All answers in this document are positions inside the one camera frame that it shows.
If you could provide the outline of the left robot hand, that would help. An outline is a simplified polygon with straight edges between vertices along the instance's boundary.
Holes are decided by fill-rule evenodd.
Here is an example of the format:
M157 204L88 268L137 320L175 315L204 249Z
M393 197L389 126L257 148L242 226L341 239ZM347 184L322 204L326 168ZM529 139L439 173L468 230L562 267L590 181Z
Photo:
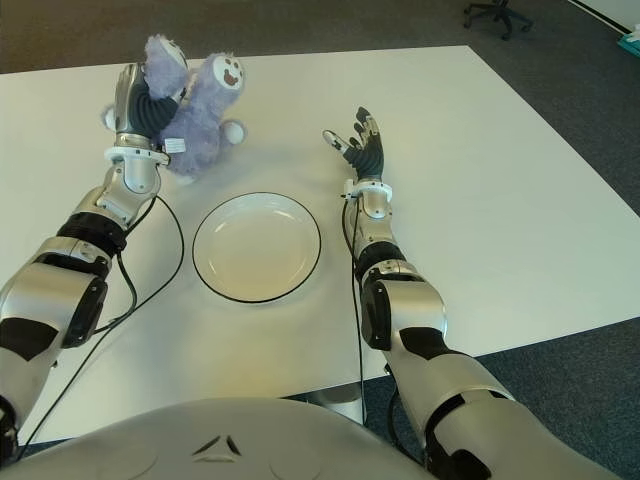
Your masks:
M153 140L174 118L178 105L172 96L153 99L142 65L127 65L115 89L115 145L152 149Z

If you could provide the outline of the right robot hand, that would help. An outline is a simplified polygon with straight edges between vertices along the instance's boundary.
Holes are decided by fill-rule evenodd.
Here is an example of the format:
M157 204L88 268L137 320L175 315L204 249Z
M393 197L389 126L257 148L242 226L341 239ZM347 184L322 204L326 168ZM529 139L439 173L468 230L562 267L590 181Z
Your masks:
M353 127L358 138L345 141L332 130L322 132L325 142L339 152L355 170L358 180L381 180L384 172L384 150L378 124L373 115L360 106L355 114Z

